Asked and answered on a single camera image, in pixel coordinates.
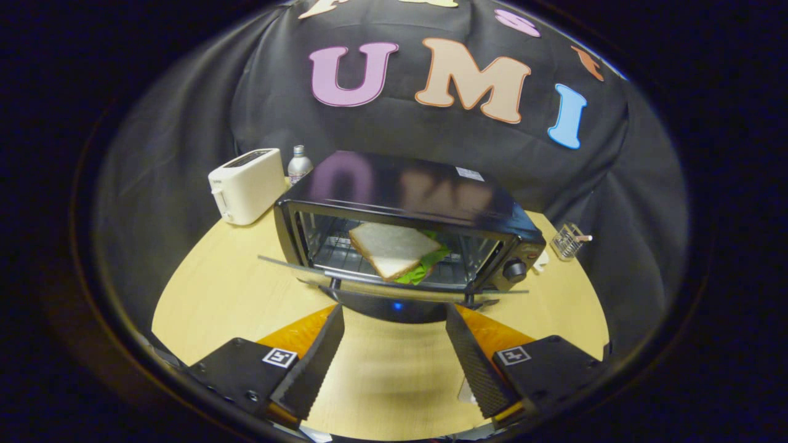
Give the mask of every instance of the bread slice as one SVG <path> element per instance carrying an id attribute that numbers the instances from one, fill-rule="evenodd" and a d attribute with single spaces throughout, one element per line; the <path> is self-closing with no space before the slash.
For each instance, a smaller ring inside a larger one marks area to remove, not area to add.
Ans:
<path id="1" fill-rule="evenodd" d="M 363 223 L 350 230 L 353 248 L 370 262 L 385 281 L 394 281 L 418 266 L 440 243 L 416 229 Z"/>

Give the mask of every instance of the wooden table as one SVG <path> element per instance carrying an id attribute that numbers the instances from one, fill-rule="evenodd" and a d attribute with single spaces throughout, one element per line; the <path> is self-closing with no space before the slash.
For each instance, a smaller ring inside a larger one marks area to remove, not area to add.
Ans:
<path id="1" fill-rule="evenodd" d="M 528 212 L 545 239 L 556 229 Z M 498 304 L 480 311 L 535 339 L 559 334 L 597 359 L 608 328 L 577 260 L 547 248 L 542 274 L 529 271 Z M 253 225 L 219 221 L 191 250 L 158 302 L 153 333 L 186 364 L 233 337 L 257 341 L 335 302 L 258 255 L 284 261 L 273 212 Z M 347 437 L 406 440 L 455 434 L 488 422 L 458 400 L 463 371 L 445 323 L 404 325 L 345 310 L 345 334 L 304 426 Z"/>

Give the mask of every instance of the green lettuce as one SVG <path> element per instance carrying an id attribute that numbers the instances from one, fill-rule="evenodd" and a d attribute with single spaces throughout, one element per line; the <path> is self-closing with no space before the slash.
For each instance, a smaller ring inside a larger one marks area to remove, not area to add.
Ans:
<path id="1" fill-rule="evenodd" d="M 428 236 L 429 238 L 435 240 L 437 237 L 437 233 L 432 231 L 421 231 L 422 234 Z M 410 272 L 403 275 L 400 278 L 394 280 L 397 283 L 401 283 L 403 285 L 418 285 L 419 283 L 424 280 L 424 277 L 427 276 L 427 271 L 429 271 L 436 263 L 443 260 L 446 255 L 451 254 L 452 252 L 446 248 L 445 244 L 440 244 L 440 249 L 435 252 L 430 252 L 429 254 L 422 257 L 421 262 L 413 268 Z"/>

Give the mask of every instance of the silver bottle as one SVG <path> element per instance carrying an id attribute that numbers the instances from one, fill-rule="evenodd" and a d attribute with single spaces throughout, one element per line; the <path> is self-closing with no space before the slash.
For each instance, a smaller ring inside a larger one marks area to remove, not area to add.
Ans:
<path id="1" fill-rule="evenodd" d="M 301 177 L 307 175 L 312 170 L 312 161 L 303 154 L 303 145 L 293 147 L 293 159 L 288 165 L 288 177 L 290 185 L 293 186 Z"/>

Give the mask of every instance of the orange letter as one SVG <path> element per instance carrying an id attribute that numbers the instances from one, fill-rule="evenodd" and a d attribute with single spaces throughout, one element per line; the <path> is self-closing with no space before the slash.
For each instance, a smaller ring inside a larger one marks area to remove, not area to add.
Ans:
<path id="1" fill-rule="evenodd" d="M 316 16 L 318 14 L 327 13 L 335 9 L 334 2 L 345 3 L 347 0 L 317 0 L 315 4 L 305 13 L 298 16 L 298 18 L 307 18 Z"/>
<path id="2" fill-rule="evenodd" d="M 454 80 L 459 101 L 467 110 L 476 106 L 490 91 L 490 100 L 481 105 L 487 117 L 516 124 L 522 120 L 520 106 L 522 82 L 531 68 L 509 57 L 498 57 L 483 71 L 462 43 L 446 39 L 424 39 L 424 46 L 433 52 L 429 78 L 424 91 L 416 93 L 416 101 L 425 105 L 447 107 L 454 103 L 448 93 L 448 82 Z"/>
<path id="3" fill-rule="evenodd" d="M 595 76 L 599 81 L 604 81 L 602 74 L 597 71 L 597 69 L 599 69 L 599 65 L 591 58 L 591 56 L 588 55 L 588 53 L 586 53 L 584 50 L 579 50 L 576 47 L 571 48 L 578 52 L 578 55 L 580 56 L 580 62 L 583 64 L 583 66 L 585 66 L 586 69 L 588 69 L 591 75 Z"/>

